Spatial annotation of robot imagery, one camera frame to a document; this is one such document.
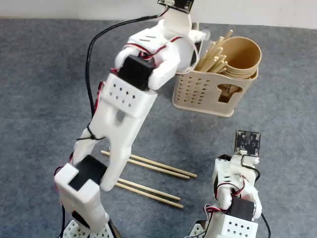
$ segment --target black cable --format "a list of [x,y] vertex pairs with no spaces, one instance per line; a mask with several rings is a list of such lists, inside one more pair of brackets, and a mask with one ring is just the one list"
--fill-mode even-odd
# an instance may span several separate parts
[[158,14],[158,15],[153,15],[153,16],[143,16],[140,18],[136,18],[136,19],[132,19],[132,20],[127,20],[127,21],[121,21],[117,24],[114,24],[108,28],[106,28],[105,30],[101,31],[100,33],[98,33],[90,42],[89,47],[88,47],[88,51],[87,51],[87,58],[86,58],[86,66],[85,66],[85,79],[86,79],[86,86],[87,86],[87,92],[88,92],[88,97],[89,97],[89,102],[90,102],[90,109],[91,109],[91,115],[93,117],[94,113],[95,113],[95,107],[94,107],[94,99],[93,99],[93,94],[91,91],[91,86],[90,86],[90,78],[89,78],[89,70],[90,70],[90,58],[91,58],[91,53],[93,50],[93,46],[96,42],[96,40],[101,37],[102,35],[104,35],[105,33],[107,33],[108,31],[111,31],[119,26],[123,26],[123,25],[127,25],[130,23],[134,23],[134,22],[140,22],[140,21],[147,21],[147,20],[151,20],[151,19],[156,19],[159,18],[161,16],[163,16],[166,12],[168,11],[168,6],[166,6],[164,12]]
[[257,168],[253,168],[253,167],[251,167],[251,166],[244,165],[244,164],[243,164],[243,161],[244,161],[244,155],[243,155],[242,158],[241,158],[241,166],[242,166],[242,167],[245,167],[245,168],[247,168],[247,169],[250,169],[250,170],[253,170],[253,171],[257,172],[257,177],[256,177],[256,180],[255,180],[255,183],[256,183],[256,182],[259,180],[259,178],[261,177],[260,171],[259,171]]
[[61,231],[60,231],[59,238],[63,238],[64,230],[65,230],[65,208],[63,205],[61,206],[61,209],[62,209],[62,223],[61,223]]
[[271,228],[269,227],[269,224],[268,224],[268,222],[267,222],[267,220],[266,220],[266,218],[265,218],[263,213],[261,213],[261,217],[263,218],[263,221],[264,221],[264,223],[265,223],[265,225],[267,227],[267,232],[268,232],[267,238],[271,238]]
[[[253,168],[253,167],[244,165],[244,164],[243,164],[243,160],[244,160],[244,155],[243,155],[242,158],[241,158],[241,166],[243,166],[243,167],[245,167],[245,168],[247,168],[247,169],[250,169],[250,170],[254,170],[255,172],[258,173],[258,175],[257,175],[257,177],[256,177],[256,180],[255,180],[255,182],[254,182],[254,183],[256,183],[256,182],[259,180],[260,176],[261,176],[260,171],[257,170],[256,168]],[[264,216],[263,213],[261,213],[261,217],[262,217],[262,219],[263,219],[263,221],[264,221],[264,223],[265,223],[265,225],[266,225],[266,228],[267,228],[267,232],[268,232],[267,238],[271,238],[271,228],[269,227],[269,224],[268,224],[268,222],[267,222],[267,220],[266,220],[266,218],[265,218],[265,216]]]

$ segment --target paper cup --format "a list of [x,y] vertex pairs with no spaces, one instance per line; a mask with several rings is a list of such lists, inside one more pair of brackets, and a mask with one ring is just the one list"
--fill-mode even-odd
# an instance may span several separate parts
[[245,37],[231,37],[223,42],[222,47],[222,54],[227,56],[228,61],[224,75],[249,78],[258,70],[262,53],[254,41]]

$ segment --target wooden stick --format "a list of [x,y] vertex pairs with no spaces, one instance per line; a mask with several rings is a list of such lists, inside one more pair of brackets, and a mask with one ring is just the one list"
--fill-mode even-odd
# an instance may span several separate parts
[[[101,153],[104,154],[104,155],[108,155],[108,156],[110,155],[110,152],[104,151],[104,150],[102,150]],[[140,165],[140,166],[152,169],[152,170],[160,171],[160,172],[165,173],[165,174],[173,175],[173,176],[176,176],[176,177],[179,177],[179,178],[184,178],[184,179],[189,179],[190,178],[187,175],[182,175],[182,174],[175,173],[175,172],[172,172],[172,171],[169,171],[169,170],[165,170],[165,169],[162,169],[162,168],[159,168],[159,167],[155,167],[155,166],[152,166],[152,165],[144,164],[144,163],[141,163],[141,162],[136,161],[136,160],[128,159],[128,162],[130,162],[132,164],[135,164],[135,165]]]
[[224,39],[226,40],[226,39],[228,39],[229,37],[231,37],[232,33],[233,33],[233,30],[228,31],[228,33],[226,34],[226,36],[224,37]]
[[223,69],[219,70],[218,73],[223,73],[223,72],[225,72],[226,70],[227,70],[227,68],[223,68]]
[[208,70],[208,72],[212,73],[213,69],[218,67],[220,64],[222,64],[226,58],[227,58],[227,56],[221,55],[219,60],[215,64],[213,64],[213,66]]
[[149,192],[153,192],[153,193],[156,193],[156,194],[159,194],[159,195],[162,195],[164,197],[169,197],[169,198],[172,198],[172,199],[175,199],[175,200],[180,200],[180,197],[176,197],[174,195],[171,195],[171,194],[168,194],[166,192],[161,192],[161,191],[158,191],[156,189],[153,189],[153,188],[150,188],[150,187],[146,187],[146,186],[143,186],[143,185],[140,185],[138,183],[135,183],[135,182],[131,182],[131,181],[128,181],[128,180],[125,180],[125,179],[122,179],[122,178],[119,178],[118,179],[119,182],[122,182],[122,183],[126,183],[128,185],[132,185],[134,187],[138,187],[140,189],[143,189],[143,190],[146,190],[146,191],[149,191]]
[[183,205],[178,204],[178,203],[176,203],[176,202],[168,201],[168,200],[166,200],[166,199],[164,199],[164,198],[154,196],[154,195],[152,195],[152,194],[149,194],[149,193],[146,193],[146,192],[137,190],[137,189],[135,189],[135,188],[132,188],[132,187],[123,185],[123,184],[121,184],[121,183],[118,183],[118,182],[117,182],[115,185],[117,185],[118,187],[124,188],[124,189],[126,189],[126,190],[129,190],[129,191],[131,191],[131,192],[135,192],[135,193],[141,194],[141,195],[143,195],[143,196],[152,198],[152,199],[154,199],[154,200],[157,200],[157,201],[160,201],[160,202],[163,202],[163,203],[172,205],[172,206],[174,206],[174,207],[184,208]]
[[200,71],[207,72],[211,68],[211,66],[214,64],[213,59],[215,57],[219,57],[222,50],[223,50],[223,48],[220,47],[220,48],[216,49],[215,51],[213,51],[213,53],[211,53],[213,58],[211,58],[209,61],[205,62],[204,66],[202,67],[202,69]]
[[216,67],[214,67],[213,69],[212,69],[212,73],[217,73],[219,70],[221,70],[222,68],[224,68],[225,66],[226,66],[227,64],[226,64],[226,62],[221,62],[221,64],[219,64],[219,65],[217,65]]
[[210,45],[209,45],[209,48],[207,50],[207,52],[205,53],[204,57],[202,57],[200,59],[200,61],[198,62],[195,70],[196,71],[200,71],[200,69],[204,66],[206,60],[208,59],[209,57],[209,53],[213,50],[213,48],[215,47],[216,43],[215,42],[211,42]]
[[218,60],[219,60],[218,56],[214,57],[214,59],[209,63],[209,67],[212,68],[218,62]]
[[181,170],[181,169],[169,166],[169,165],[161,164],[159,162],[156,162],[156,161],[153,161],[153,160],[149,160],[149,159],[143,158],[141,156],[137,156],[137,155],[132,155],[131,154],[131,158],[137,159],[137,160],[141,160],[141,161],[147,162],[147,163],[152,164],[152,165],[160,166],[162,168],[165,168],[165,169],[168,169],[168,170],[172,170],[172,171],[184,174],[184,175],[188,175],[188,176],[193,177],[193,178],[197,178],[197,175],[194,174],[194,173],[191,173],[191,172],[188,172],[188,171],[185,171],[185,170]]

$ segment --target white plastic bracket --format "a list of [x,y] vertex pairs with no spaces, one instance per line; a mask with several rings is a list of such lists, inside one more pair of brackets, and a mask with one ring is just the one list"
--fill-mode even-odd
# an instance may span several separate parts
[[98,233],[89,233],[80,227],[75,220],[71,220],[63,233],[63,238],[87,238],[88,236],[90,238],[115,238],[108,223]]
[[214,213],[205,238],[256,238],[258,224],[223,213]]

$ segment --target chopstick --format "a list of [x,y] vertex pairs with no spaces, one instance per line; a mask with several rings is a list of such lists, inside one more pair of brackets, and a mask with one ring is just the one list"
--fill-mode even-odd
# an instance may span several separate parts
[[178,204],[178,203],[176,203],[176,202],[171,202],[171,201],[166,200],[166,199],[164,199],[164,198],[157,197],[157,196],[155,196],[155,195],[152,195],[152,194],[149,194],[149,193],[147,193],[147,192],[143,192],[143,191],[137,190],[137,189],[135,189],[135,188],[126,186],[126,185],[121,184],[121,183],[118,183],[118,182],[117,182],[115,185],[117,185],[118,187],[124,188],[124,189],[126,189],[126,190],[129,190],[129,191],[131,191],[131,192],[135,192],[135,193],[141,194],[141,195],[143,195],[143,196],[152,198],[152,199],[154,199],[154,200],[157,200],[157,201],[160,201],[160,202],[163,202],[163,203],[172,205],[172,206],[174,206],[174,207],[184,208],[183,205]]
[[232,33],[233,30],[229,30],[224,37],[220,36],[216,42],[211,42],[208,51],[197,64],[195,68],[196,71],[220,73],[226,70],[224,69],[226,56],[221,54],[223,51],[222,43],[226,39],[230,38]]
[[[104,154],[104,155],[108,155],[108,156],[110,155],[110,152],[104,151],[104,150],[102,150],[101,153]],[[159,167],[155,167],[155,166],[152,166],[152,165],[148,165],[148,164],[136,161],[136,160],[128,159],[128,162],[130,162],[132,164],[135,164],[135,165],[143,166],[143,167],[146,167],[146,168],[149,168],[149,169],[152,169],[152,170],[156,170],[156,171],[159,171],[159,172],[162,172],[162,173],[165,173],[165,174],[173,175],[173,176],[176,176],[176,177],[179,177],[179,178],[183,178],[183,179],[189,179],[190,178],[187,175],[183,175],[183,174],[180,174],[180,173],[175,173],[175,172],[172,172],[170,170],[165,170],[165,169],[162,169],[162,168],[159,168]]]
[[194,174],[194,173],[191,173],[191,172],[188,172],[188,171],[185,171],[185,170],[181,170],[181,169],[169,166],[169,165],[161,164],[159,162],[156,162],[156,161],[153,161],[153,160],[149,160],[149,159],[143,158],[141,156],[137,156],[137,155],[132,155],[131,154],[131,158],[137,159],[137,160],[141,160],[141,161],[147,162],[149,164],[157,165],[157,166],[160,166],[160,167],[168,169],[168,170],[179,172],[181,174],[188,175],[188,176],[193,177],[193,178],[197,178],[197,175]]
[[226,39],[230,38],[232,33],[233,33],[233,30],[228,31],[228,33],[225,35],[224,39],[226,40]]
[[118,181],[119,181],[119,182],[122,182],[122,183],[126,183],[126,184],[131,185],[131,186],[134,186],[134,187],[138,187],[138,188],[140,188],[140,189],[143,189],[143,190],[146,190],[146,191],[149,191],[149,192],[152,192],[152,193],[156,193],[156,194],[162,195],[162,196],[164,196],[164,197],[168,197],[168,198],[177,200],[177,201],[180,200],[180,197],[176,197],[176,196],[171,195],[171,194],[168,194],[168,193],[166,193],[166,192],[162,192],[162,191],[159,191],[159,190],[150,188],[150,187],[146,187],[146,186],[140,185],[140,184],[138,184],[138,183],[135,183],[135,182],[131,182],[131,181],[122,179],[122,178],[119,178]]

